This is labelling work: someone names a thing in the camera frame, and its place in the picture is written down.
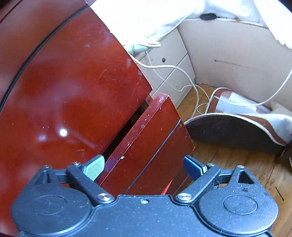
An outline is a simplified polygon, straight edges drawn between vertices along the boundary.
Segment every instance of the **red lacquered wood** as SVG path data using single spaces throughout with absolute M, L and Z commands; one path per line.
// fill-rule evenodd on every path
M 190 136 L 182 121 L 180 121 L 154 159 L 151 160 L 126 194 L 172 194 L 175 189 L 174 186 L 170 190 L 165 189 L 173 181 L 173 185 L 176 184 L 177 189 L 184 181 L 185 177 L 179 176 L 179 172 L 183 168 L 183 158 L 185 155 L 192 154 L 193 150 L 194 146 Z
M 186 189 L 192 182 L 193 180 L 190 178 L 190 176 L 186 176 L 185 180 L 181 183 L 178 189 L 170 194 L 176 196 L 177 194 L 181 193 L 184 189 Z
M 16 234 L 10 207 L 41 166 L 61 169 L 103 153 L 150 91 L 90 8 L 63 26 L 25 68 L 0 115 L 0 232 Z
M 105 170 L 98 178 L 101 187 L 115 196 L 127 192 L 129 186 L 147 166 L 150 159 L 155 155 L 179 121 L 180 117 L 170 98 L 165 94 L 157 95 L 107 160 Z M 174 154 L 178 154 L 178 156 L 181 154 L 190 154 L 194 147 L 187 134 L 186 128 L 181 126 L 181 124 L 178 128 L 178 132 L 175 131 L 175 136 L 173 136 L 178 142 L 174 143 L 173 147 L 168 147 L 168 152 L 173 152 Z M 180 141 L 185 144 L 178 148 L 176 145 L 181 144 Z M 152 187 L 143 188 L 143 194 L 152 193 L 153 190 L 155 194 L 160 194 L 161 192 L 158 192 L 159 188 L 164 186 L 165 181 L 169 180 L 171 177 L 169 180 L 170 182 L 178 173 L 179 168 L 182 167 L 182 162 L 178 162 L 178 169 L 174 168 L 171 170 L 168 166 L 167 169 L 163 168 L 163 163 L 167 162 L 166 160 L 169 154 L 164 151 L 164 148 L 162 149 L 163 152 L 159 152 L 158 157 L 155 156 L 153 158 L 151 163 L 155 165 L 151 165 L 151 167 L 155 172 L 157 169 L 161 169 L 161 175 L 165 174 L 166 177 L 162 181 L 162 185 L 160 185 L 160 180 L 156 180 L 156 184 L 153 182 L 151 183 L 153 184 Z
M 0 9 L 0 23 L 22 0 L 10 0 Z
M 147 95 L 146 99 L 145 99 L 146 103 L 149 105 L 152 103 L 153 98 L 150 95 Z
M 0 99 L 33 50 L 84 0 L 17 0 L 0 10 Z

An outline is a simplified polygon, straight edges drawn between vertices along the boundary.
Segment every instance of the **white drawer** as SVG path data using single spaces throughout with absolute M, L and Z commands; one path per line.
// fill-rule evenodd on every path
M 178 67 L 183 69 L 194 82 L 195 73 L 188 55 L 183 58 Z M 177 90 L 181 90 L 184 86 L 190 85 L 188 78 L 179 70 L 172 71 L 172 73 L 167 77 L 166 81 Z M 172 89 L 166 82 L 163 82 L 152 97 L 155 98 L 158 93 L 162 92 L 169 95 L 173 104 L 178 107 L 191 88 L 192 86 L 188 86 L 181 92 L 178 92 Z
M 178 65 L 178 63 L 185 57 L 187 50 L 183 43 L 183 40 L 177 29 L 170 32 L 165 38 L 161 40 L 161 46 L 159 48 L 152 49 L 149 53 L 149 57 L 152 65 Z M 148 57 L 145 56 L 141 63 L 150 65 Z M 139 66 L 149 83 L 151 84 L 153 91 L 151 95 L 162 84 L 163 80 L 159 78 L 153 69 L 148 69 Z M 164 79 L 171 73 L 171 68 L 155 69 L 157 73 Z

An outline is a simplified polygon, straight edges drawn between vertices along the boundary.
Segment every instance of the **drawer front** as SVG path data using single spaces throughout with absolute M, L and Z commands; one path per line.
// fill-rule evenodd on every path
M 159 94 L 105 163 L 98 183 L 118 194 L 161 194 L 194 149 L 169 97 Z M 173 183 L 175 191 L 185 177 Z
M 195 73 L 188 55 L 183 58 L 178 67 L 183 69 L 194 82 Z M 179 70 L 173 70 L 167 77 L 166 81 L 177 90 L 181 90 L 184 86 L 190 85 L 189 79 Z M 191 88 L 192 86 L 188 86 L 181 92 L 178 92 L 172 89 L 166 82 L 163 82 L 157 91 L 153 94 L 153 98 L 155 98 L 159 93 L 167 94 L 170 96 L 170 99 L 174 105 L 178 107 Z
M 187 50 L 178 30 L 174 29 L 161 40 L 161 46 L 159 48 L 152 49 L 148 54 L 152 65 L 176 66 L 185 57 L 185 55 L 187 54 Z M 147 56 L 145 56 L 141 60 L 141 63 L 150 65 Z M 162 84 L 163 80 L 156 75 L 153 69 L 143 68 L 141 66 L 139 66 L 139 68 L 151 84 L 154 93 L 157 88 Z M 166 79 L 167 76 L 171 73 L 172 69 L 162 68 L 156 69 L 156 71 L 163 79 Z

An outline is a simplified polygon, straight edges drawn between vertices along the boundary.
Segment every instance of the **floorboard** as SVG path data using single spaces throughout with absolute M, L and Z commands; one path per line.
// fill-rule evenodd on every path
M 201 85 L 211 96 L 214 87 Z M 199 104 L 208 102 L 208 98 L 200 89 Z M 196 93 L 192 88 L 178 107 L 183 122 L 190 118 L 196 105 Z M 246 166 L 263 186 L 269 191 L 278 204 L 279 216 L 272 233 L 277 237 L 292 237 L 292 169 L 289 163 L 275 164 L 274 155 L 265 152 L 231 149 L 227 147 L 205 144 L 194 141 L 193 156 L 202 163 L 215 163 L 222 169 L 234 169 L 237 165 Z

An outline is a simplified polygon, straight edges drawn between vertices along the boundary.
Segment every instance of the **white cable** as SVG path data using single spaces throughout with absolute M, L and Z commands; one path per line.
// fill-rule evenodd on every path
M 198 107 L 197 107 L 197 112 L 199 113 L 199 114 L 203 114 L 203 113 L 201 113 L 200 111 L 199 111 L 199 107 L 200 106 L 202 106 L 202 105 L 207 105 L 208 103 L 202 103 L 202 104 L 200 104 Z
M 291 71 L 289 72 L 288 76 L 286 77 L 285 81 L 284 81 L 283 84 L 280 86 L 280 88 L 279 88 L 279 89 L 278 89 L 278 90 L 277 90 L 277 91 L 276 91 L 276 92 L 275 92 L 270 98 L 268 98 L 267 100 L 265 100 L 265 101 L 263 101 L 263 102 L 261 102 L 261 103 L 256 103 L 256 104 L 239 104 L 239 103 L 232 103 L 232 102 L 229 102 L 229 101 L 223 100 L 223 99 L 221 99 L 221 98 L 219 98 L 219 97 L 217 97 L 217 96 L 213 96 L 213 97 L 211 98 L 211 100 L 209 101 L 208 104 L 211 103 L 211 101 L 212 101 L 213 98 L 216 98 L 216 99 L 218 99 L 218 100 L 220 100 L 220 101 L 222 101 L 222 102 L 225 102 L 225 103 L 227 103 L 227 104 L 232 104 L 232 105 L 237 105 L 237 106 L 253 107 L 253 106 L 263 105 L 264 103 L 267 103 L 269 100 L 271 100 L 276 94 L 278 94 L 278 92 L 283 88 L 283 86 L 286 84 L 286 82 L 290 79 L 291 74 L 292 74 L 292 68 L 291 68 Z
M 196 101 L 196 106 L 195 106 L 195 109 L 194 109 L 194 112 L 192 114 L 192 117 L 194 116 L 196 110 L 197 110 L 197 107 L 198 107 L 198 104 L 199 104 L 199 92 L 198 92 L 198 89 L 196 88 L 195 84 L 193 83 L 193 81 L 191 80 L 190 76 L 183 70 L 181 69 L 180 67 L 177 67 L 177 66 L 174 66 L 174 65 L 157 65 L 157 66 L 149 66 L 149 65 L 145 65 L 143 63 L 141 63 L 138 59 L 134 58 L 131 54 L 129 54 L 130 57 L 137 63 L 139 64 L 140 66 L 142 67 L 145 67 L 145 68 L 174 68 L 174 69 L 177 69 L 179 71 L 181 71 L 183 74 L 186 75 L 186 77 L 189 79 L 191 85 L 193 86 L 193 88 L 195 89 L 196 91 L 196 95 L 197 95 L 197 101 Z
M 150 60 L 150 57 L 149 57 L 149 54 L 148 54 L 147 51 L 146 51 L 146 55 L 147 55 L 147 57 L 148 57 L 148 60 L 149 60 L 150 65 L 153 66 L 152 63 L 151 63 L 151 60 Z M 164 82 L 166 82 L 166 83 L 167 83 L 172 89 L 174 89 L 174 90 L 177 91 L 177 92 L 182 92 L 184 88 L 186 88 L 186 87 L 188 87 L 188 86 L 192 86 L 192 85 L 186 85 L 186 86 L 184 86 L 181 90 L 178 90 L 178 89 L 174 88 L 174 87 L 173 87 L 168 81 L 166 81 L 163 77 L 161 77 L 161 76 L 155 71 L 154 68 L 153 68 L 153 71 L 156 73 L 156 75 L 157 75 L 160 79 L 162 79 Z
M 147 54 L 147 57 L 148 57 L 148 59 L 149 59 L 149 62 L 150 62 L 150 64 L 151 64 L 151 61 L 150 61 L 150 58 L 149 58 L 149 55 L 148 55 L 148 53 L 146 52 L 146 54 Z M 271 100 L 283 87 L 284 87 L 284 85 L 287 83 L 287 81 L 290 79 L 290 76 L 292 75 L 292 68 L 291 68 L 291 71 L 289 72 L 289 74 L 288 74 L 288 76 L 286 77 L 286 79 L 285 79 L 285 81 L 282 83 L 282 85 L 280 86 L 280 88 L 270 97 L 270 98 L 268 98 L 267 100 L 265 100 L 265 101 L 263 101 L 263 102 L 261 102 L 261 103 L 256 103 L 256 104 L 240 104 L 240 103 L 232 103 L 232 102 L 229 102 L 229 101 L 225 101 L 225 100 L 223 100 L 223 99 L 221 99 L 221 98 L 219 98 L 219 97 L 217 97 L 217 96 L 213 96 L 211 99 L 209 98 L 209 96 L 208 96 L 208 94 L 206 93 L 206 91 L 202 88 L 202 87 L 200 87 L 199 85 L 195 85 L 193 82 L 192 82 L 192 80 L 191 80 L 191 78 L 189 77 L 189 75 L 183 70 L 183 69 L 181 69 L 180 67 L 177 67 L 177 66 L 174 66 L 174 65 L 158 65 L 158 66 L 152 66 L 152 64 L 151 64 L 151 66 L 149 66 L 149 65 L 145 65 L 145 64 L 143 64 L 143 63 L 141 63 L 139 60 L 137 60 L 136 58 L 134 58 L 132 55 L 130 55 L 131 57 L 132 57 L 132 59 L 137 63 L 137 64 L 139 64 L 139 65 L 141 65 L 142 67 L 145 67 L 145 68 L 152 68 L 153 70 L 155 69 L 155 68 L 174 68 L 174 69 L 177 69 L 177 70 L 179 70 L 179 71 L 181 71 L 183 74 L 185 74 L 186 75 L 186 77 L 189 79 L 189 81 L 190 81 L 190 83 L 191 83 L 191 85 L 186 85 L 186 86 L 184 86 L 181 90 L 177 90 L 176 88 L 174 88 L 170 83 L 168 83 L 165 79 L 163 79 L 155 70 L 154 70 L 154 72 L 157 74 L 157 76 L 159 76 L 163 81 L 165 81 L 172 89 L 174 89 L 174 90 L 176 90 L 176 91 L 178 91 L 178 92 L 181 92 L 184 88 L 186 88 L 186 87 L 188 87 L 188 86 L 192 86 L 194 89 L 195 89 L 195 91 L 196 91 L 196 96 L 197 96 L 197 101 L 196 101 L 196 106 L 195 106 L 195 109 L 194 109 L 194 111 L 193 111 L 193 113 L 192 113 L 192 116 L 191 116 L 191 118 L 195 115 L 195 113 L 196 113 L 196 111 L 199 113 L 199 114 L 202 114 L 201 112 L 199 112 L 198 111 L 198 107 L 200 107 L 200 106 L 202 106 L 202 105 L 209 105 L 210 103 L 211 103 L 211 101 L 212 101 L 212 99 L 213 98 L 216 98 L 216 99 L 218 99 L 218 100 L 220 100 L 220 101 L 222 101 L 222 102 L 225 102 L 225 103 L 227 103 L 227 104 L 231 104 L 231 105 L 237 105 L 237 106 L 244 106 L 244 107 L 254 107 L 254 106 L 259 106 L 259 105 L 263 105 L 264 103 L 266 103 L 266 102 L 268 102 L 269 100 Z M 207 96 L 207 98 L 208 98 L 208 100 L 209 100 L 209 102 L 208 103 L 203 103 L 203 104 L 200 104 L 200 105 L 198 105 L 199 104 L 199 92 L 198 92 L 198 90 L 197 90 L 197 88 L 196 88 L 196 86 L 197 87 L 199 87 L 203 92 L 204 92 L 204 94 Z
M 149 57 L 149 54 L 148 54 L 147 51 L 146 51 L 146 55 L 147 55 L 147 57 L 148 57 L 148 60 L 149 60 L 150 65 L 152 66 L 152 63 L 151 63 L 151 60 L 150 60 L 150 57 Z M 184 88 L 186 88 L 186 87 L 188 87 L 188 86 L 192 86 L 192 85 L 186 85 L 186 86 L 184 86 L 181 90 L 177 90 L 177 89 L 174 88 L 174 87 L 173 87 L 168 81 L 166 81 L 164 78 L 162 78 L 162 77 L 161 77 L 161 76 L 155 71 L 154 68 L 153 68 L 153 71 L 156 73 L 156 75 L 157 75 L 160 79 L 162 79 L 164 82 L 166 82 L 166 83 L 167 83 L 172 89 L 174 89 L 175 91 L 181 92 Z M 204 94 L 207 96 L 208 101 L 210 101 L 210 98 L 209 98 L 207 92 L 206 92 L 202 87 L 200 87 L 199 85 L 195 84 L 195 86 L 199 87 L 199 88 L 204 92 Z M 194 110 L 194 111 L 197 111 L 199 114 L 202 114 L 202 113 L 198 110 L 198 108 L 199 108 L 200 106 L 202 106 L 202 105 L 205 105 L 205 104 L 208 104 L 208 103 L 203 103 L 203 104 L 198 105 L 198 106 L 197 106 L 197 109 Z

